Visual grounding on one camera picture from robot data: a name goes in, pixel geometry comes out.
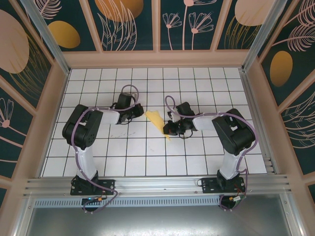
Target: floor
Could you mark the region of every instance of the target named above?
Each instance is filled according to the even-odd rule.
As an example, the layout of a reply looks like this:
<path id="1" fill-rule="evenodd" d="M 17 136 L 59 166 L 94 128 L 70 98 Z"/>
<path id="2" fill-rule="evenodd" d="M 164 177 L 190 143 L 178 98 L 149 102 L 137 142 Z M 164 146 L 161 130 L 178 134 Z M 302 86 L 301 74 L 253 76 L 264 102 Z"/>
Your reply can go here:
<path id="1" fill-rule="evenodd" d="M 47 157 L 43 177 L 73 177 L 73 148 L 62 137 L 65 122 L 77 104 L 111 106 L 121 88 L 133 84 L 144 110 L 159 111 L 169 120 L 164 97 L 177 105 L 188 102 L 195 113 L 240 111 L 253 124 L 237 68 L 119 68 L 73 69 Z M 93 145 L 100 176 L 191 176 L 214 175 L 223 160 L 223 147 L 215 131 L 197 131 L 189 139 L 167 140 L 143 115 L 129 125 L 101 125 Z M 240 170 L 265 174 L 262 152 L 257 146 L 246 155 Z"/>

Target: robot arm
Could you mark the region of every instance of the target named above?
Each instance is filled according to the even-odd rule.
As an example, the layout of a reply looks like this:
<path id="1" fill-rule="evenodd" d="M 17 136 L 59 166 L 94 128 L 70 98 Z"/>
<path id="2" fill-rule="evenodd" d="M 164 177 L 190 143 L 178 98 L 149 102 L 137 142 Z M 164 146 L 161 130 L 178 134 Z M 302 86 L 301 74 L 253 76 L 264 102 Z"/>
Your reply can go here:
<path id="1" fill-rule="evenodd" d="M 194 116 L 189 103 L 185 102 L 176 107 L 177 112 L 184 116 Z M 242 117 L 237 109 L 226 113 Z M 233 185 L 239 176 L 239 160 L 242 154 L 255 141 L 253 131 L 242 121 L 230 116 L 200 116 L 196 118 L 180 118 L 168 113 L 172 120 L 163 128 L 164 134 L 184 134 L 186 130 L 216 130 L 224 148 L 223 164 L 217 173 L 217 182 L 222 190 Z"/>

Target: purple cable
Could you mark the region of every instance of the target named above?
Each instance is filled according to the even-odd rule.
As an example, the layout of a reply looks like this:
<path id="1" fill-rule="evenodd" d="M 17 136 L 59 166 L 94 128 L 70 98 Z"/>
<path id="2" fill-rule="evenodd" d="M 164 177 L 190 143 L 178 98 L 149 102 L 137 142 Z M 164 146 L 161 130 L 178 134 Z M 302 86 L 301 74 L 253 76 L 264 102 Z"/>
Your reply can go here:
<path id="1" fill-rule="evenodd" d="M 81 114 L 81 116 L 80 116 L 79 119 L 77 120 L 77 122 L 76 122 L 76 124 L 75 124 L 75 126 L 74 126 L 74 128 L 73 128 L 73 131 L 72 131 L 72 135 L 71 135 L 71 145 L 72 145 L 72 147 L 74 148 L 74 151 L 75 151 L 75 162 L 76 162 L 76 164 L 77 164 L 77 167 L 78 167 L 79 171 L 80 171 L 81 174 L 83 175 L 83 177 L 84 177 L 89 183 L 93 184 L 94 186 L 96 186 L 96 187 L 98 187 L 98 188 L 100 188 L 100 189 L 107 190 L 107 191 L 111 191 L 111 192 L 115 193 L 115 196 L 112 197 L 112 199 L 109 200 L 104 206 L 99 207 L 99 208 L 96 209 L 95 211 L 90 212 L 90 214 L 93 214 L 93 212 L 94 212 L 94 213 L 97 213 L 97 212 L 103 210 L 105 207 L 107 207 L 107 206 L 117 197 L 118 192 L 117 192 L 115 189 L 106 188 L 106 187 L 103 187 L 103 186 L 101 186 L 101 185 L 98 185 L 98 184 L 94 183 L 94 182 L 91 181 L 91 180 L 87 177 L 87 175 L 83 172 L 83 170 L 81 169 L 80 163 L 79 163 L 78 148 L 77 148 L 76 145 L 74 144 L 74 134 L 75 134 L 75 131 L 77 130 L 77 128 L 78 128 L 78 126 L 79 126 L 80 121 L 82 120 L 82 118 L 83 118 L 89 111 L 94 111 L 94 110 L 98 110 L 98 111 L 99 111 L 99 110 L 101 110 L 101 111 L 123 112 L 123 111 L 127 111 L 127 110 L 131 109 L 132 107 L 134 107 L 134 106 L 136 105 L 136 103 L 138 102 L 138 100 L 139 100 L 139 90 L 138 90 L 137 87 L 134 86 L 134 85 L 125 85 L 125 86 L 123 86 L 121 92 L 123 92 L 123 91 L 124 91 L 124 88 L 126 88 L 126 87 L 133 87 L 133 88 L 136 89 L 137 98 L 136 98 L 134 104 L 132 104 L 130 107 L 127 107 L 127 108 L 125 108 L 125 109 L 112 109 L 112 108 L 102 108 L 102 107 L 90 107 L 90 108 L 88 108 L 87 110 L 85 110 L 85 111 Z M 92 201 L 88 201 L 88 202 L 86 202 L 86 203 L 83 205 L 83 210 L 84 210 L 85 213 L 89 212 L 89 211 L 86 210 L 85 206 L 86 206 L 88 203 L 90 203 L 90 202 L 92 202 Z"/>
<path id="2" fill-rule="evenodd" d="M 172 101 L 173 101 L 173 108 L 172 108 L 172 109 L 171 109 L 170 106 L 167 104 L 167 99 L 168 99 L 168 98 L 171 98 Z M 240 168 L 241 161 L 242 161 L 243 157 L 245 156 L 245 154 L 247 154 L 248 152 L 250 152 L 251 150 L 253 150 L 253 149 L 255 148 L 255 146 L 258 144 L 258 135 L 257 135 L 257 133 L 256 133 L 256 131 L 255 131 L 255 129 L 254 129 L 254 127 L 253 127 L 250 123 L 248 123 L 245 119 L 243 119 L 242 117 L 239 117 L 239 116 L 237 116 L 237 115 L 230 114 L 230 113 L 225 113 L 225 112 L 218 112 L 218 113 L 215 113 L 215 112 L 213 112 L 213 113 L 202 113 L 202 114 L 195 115 L 195 116 L 184 116 L 184 115 L 181 115 L 181 114 L 179 114 L 179 113 L 177 113 L 177 112 L 174 111 L 174 108 L 175 108 L 175 100 L 174 100 L 174 98 L 173 98 L 172 96 L 167 95 L 164 100 L 165 100 L 165 105 L 167 106 L 167 108 L 168 108 L 172 113 L 174 113 L 175 115 L 177 115 L 177 116 L 179 116 L 179 117 L 183 117 L 183 118 L 196 118 L 196 117 L 206 117 L 206 116 L 230 116 L 230 117 L 234 117 L 234 118 L 237 118 L 238 120 L 242 121 L 243 123 L 245 123 L 245 124 L 252 130 L 252 132 L 253 132 L 253 134 L 254 134 L 254 136 L 255 136 L 254 145 L 251 146 L 249 149 L 247 149 L 246 151 L 244 151 L 244 152 L 242 153 L 242 155 L 240 156 L 240 159 L 238 160 L 237 165 L 236 165 L 236 171 L 237 171 L 238 173 L 243 173 L 243 172 L 245 172 L 245 192 L 244 192 L 244 195 L 246 195 L 246 193 L 247 193 L 247 183 L 248 183 L 248 171 L 247 171 L 246 168 L 245 168 L 244 170 L 242 170 L 242 171 L 239 171 L 239 168 Z M 223 205 L 221 204 L 223 197 L 224 197 L 224 195 L 220 195 L 219 207 L 220 207 L 221 209 L 223 209 L 223 210 L 226 210 L 226 209 L 228 209 L 228 208 L 225 207 L 225 206 L 223 206 Z"/>

